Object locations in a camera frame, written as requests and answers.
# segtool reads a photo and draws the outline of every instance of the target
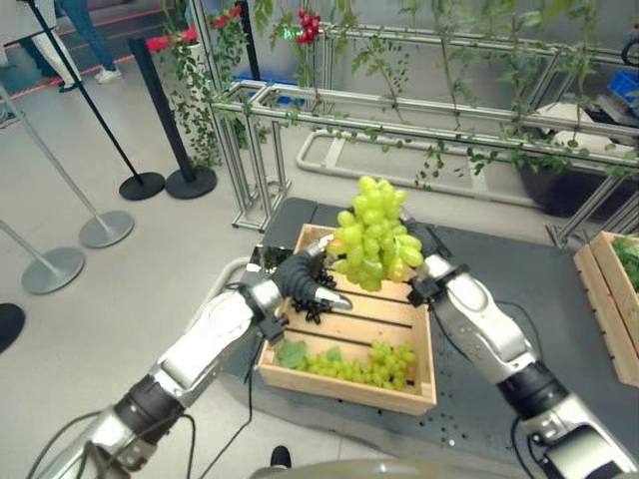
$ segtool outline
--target person's leg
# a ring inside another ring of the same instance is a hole
[[[24,51],[27,52],[34,61],[36,68],[40,70],[40,74],[43,77],[53,78],[58,76],[58,73],[49,65],[47,59],[42,56],[30,37],[21,38],[18,40],[18,43],[20,43],[20,46],[24,48]]]
[[[69,51],[67,50],[67,47],[64,46],[64,44],[62,43],[62,40],[60,40],[60,37],[58,37],[58,35],[55,32],[51,32],[51,33],[53,33],[53,37],[56,39],[56,42],[62,49],[62,52],[64,53],[65,57],[67,57],[67,60],[69,60],[69,63],[71,64],[71,67],[73,68],[75,74],[78,76],[78,78],[80,78],[80,72],[78,71],[78,67],[76,67],[76,64],[71,58],[71,55],[69,54]],[[62,91],[68,91],[71,88],[73,88],[75,86],[73,82],[73,77],[67,70],[67,67],[64,66],[64,62],[62,61],[62,59],[56,52],[55,48],[53,47],[53,44],[49,41],[49,38],[47,38],[47,35],[45,33],[41,33],[39,35],[34,35],[32,39],[33,39],[33,43],[35,44],[36,48],[40,51],[42,56],[48,60],[49,64],[51,64],[54,70],[58,72],[58,75],[60,75],[60,78],[64,80]]]
[[[67,14],[78,33],[87,41],[102,66],[106,70],[115,71],[116,65],[113,62],[111,52],[109,52],[109,47],[93,26],[89,16],[87,0],[59,0],[58,5]]]

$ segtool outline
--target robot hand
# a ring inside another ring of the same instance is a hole
[[[216,296],[143,379],[105,409],[38,477],[129,477],[146,464],[160,439],[220,374],[243,336],[254,326],[269,340],[282,336],[286,319],[275,311],[285,297],[351,309],[347,298],[313,280],[330,239],[319,239],[290,256],[271,278]]]
[[[486,286],[465,264],[451,264],[441,242],[407,211],[402,220],[421,240],[424,256],[410,281],[409,300],[429,303],[459,349],[515,410],[523,431],[546,448],[539,465],[548,477],[612,478],[637,472],[630,453],[539,360]]]

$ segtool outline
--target silver stanchion post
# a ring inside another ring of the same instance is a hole
[[[46,294],[60,289],[71,282],[84,266],[84,255],[74,247],[58,247],[40,254],[2,220],[0,230],[34,257],[35,260],[22,274],[22,287],[33,294]]]
[[[108,212],[101,215],[98,214],[98,211],[71,179],[60,162],[58,162],[58,160],[53,156],[49,147],[47,147],[38,136],[23,113],[13,103],[13,100],[11,100],[11,97],[5,90],[2,83],[0,83],[0,96],[18,120],[20,120],[22,127],[26,130],[40,150],[42,150],[42,153],[44,153],[44,156],[47,157],[47,160],[49,160],[51,165],[53,165],[53,167],[58,171],[69,188],[71,188],[73,193],[76,194],[84,206],[87,207],[87,210],[91,212],[91,215],[93,215],[93,218],[80,230],[80,242],[87,247],[106,247],[123,240],[133,229],[133,217],[126,212]]]

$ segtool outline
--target black cable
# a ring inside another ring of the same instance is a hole
[[[264,342],[264,339],[262,339],[260,341],[260,345],[262,345],[262,343]],[[220,449],[220,452],[218,452],[218,454],[216,455],[216,457],[213,458],[213,460],[209,463],[209,465],[207,466],[207,468],[204,470],[204,472],[202,473],[202,475],[199,477],[199,479],[204,479],[204,477],[209,473],[209,471],[211,470],[211,468],[213,466],[216,465],[216,463],[218,462],[218,460],[222,457],[222,455],[227,452],[227,449],[229,449],[229,447],[231,447],[231,444],[233,444],[233,442],[237,439],[237,437],[240,435],[240,433],[249,425],[251,424],[251,422],[253,421],[253,366],[256,363],[256,359],[258,358],[258,354],[260,354],[260,351],[262,350],[261,347],[258,347],[253,355],[253,357],[251,358],[251,363],[250,363],[250,368],[249,368],[249,418],[247,419],[247,421],[242,424],[242,426],[240,426],[240,428],[236,431],[236,433],[231,437],[231,439],[229,439],[229,442],[227,442],[225,444],[225,446]]]
[[[53,446],[53,444],[60,438],[60,436],[62,436],[62,434],[64,434],[71,426],[74,426],[78,422],[84,421],[85,419],[89,419],[90,417],[95,417],[95,416],[99,415],[101,412],[102,411],[93,411],[93,412],[89,412],[87,414],[83,414],[82,416],[78,416],[78,417],[76,417],[74,419],[71,419],[64,426],[62,426],[60,429],[58,429],[58,432],[56,432],[51,437],[51,439],[49,439],[49,442],[47,442],[45,444],[45,446],[40,451],[40,454],[38,454],[38,457],[33,462],[33,465],[31,466],[31,469],[29,469],[29,472],[27,473],[27,479],[31,479],[35,475],[36,470],[38,469],[38,466],[40,465],[40,463],[44,459],[44,456],[47,455],[47,452],[49,452],[49,449],[51,449],[51,446]]]
[[[434,307],[432,307],[430,309],[430,312],[432,312],[432,315],[434,316],[435,320],[437,321],[437,324],[439,324],[439,329],[441,329],[441,332],[443,333],[444,337],[446,339],[448,339],[448,342],[450,343],[450,345],[452,347],[454,347],[456,349],[456,351],[461,354],[464,358],[468,359],[468,356],[466,356],[466,354],[459,348],[459,346],[457,346],[457,344],[455,344],[455,342],[452,340],[452,338],[448,335],[448,333],[446,332],[446,330],[443,327],[443,324],[441,323],[441,319],[439,319],[439,316],[437,315],[437,313],[435,312]]]
[[[191,423],[191,447],[189,447],[189,463],[187,465],[187,479],[191,479],[191,473],[193,472],[193,456],[196,452],[196,420],[191,414],[183,414],[181,419],[187,419]]]
[[[519,447],[517,446],[517,441],[515,439],[515,432],[517,430],[518,425],[519,425],[519,418],[516,417],[515,420],[512,421],[512,426],[510,426],[510,444],[512,445],[512,450],[515,451],[515,456],[517,456],[517,461],[519,462],[521,469],[523,469],[523,472],[525,472],[530,479],[534,479],[534,476],[530,472],[530,469],[528,469],[528,466],[526,466],[526,464],[523,462],[523,458],[521,457],[521,454],[519,453]]]
[[[544,357],[543,346],[541,345],[541,337],[539,336],[539,330],[537,329],[537,326],[535,326],[535,323],[532,321],[532,317],[530,317],[530,314],[528,314],[528,311],[526,311],[526,309],[522,305],[512,301],[504,301],[501,299],[500,300],[496,299],[495,304],[505,304],[507,306],[516,307],[517,309],[521,311],[521,313],[524,315],[524,317],[528,321],[528,324],[530,324],[530,327],[532,328],[532,333],[534,334],[535,342],[537,343],[537,351],[539,352],[539,358],[543,361],[543,357]]]

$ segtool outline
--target person's shoe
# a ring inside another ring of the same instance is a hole
[[[117,68],[115,70],[107,70],[103,68],[100,73],[96,75],[96,82],[100,85],[114,82],[122,77],[122,73]]]
[[[291,453],[285,446],[278,446],[271,454],[271,467],[291,469]]]
[[[0,130],[4,130],[9,125],[13,125],[17,121],[18,119],[13,114],[13,112],[9,112],[9,111],[0,112]]]
[[[60,88],[58,89],[58,91],[60,93],[67,93],[67,92],[70,92],[71,90],[75,90],[79,86],[80,86],[79,83],[74,83],[72,85],[60,85]]]

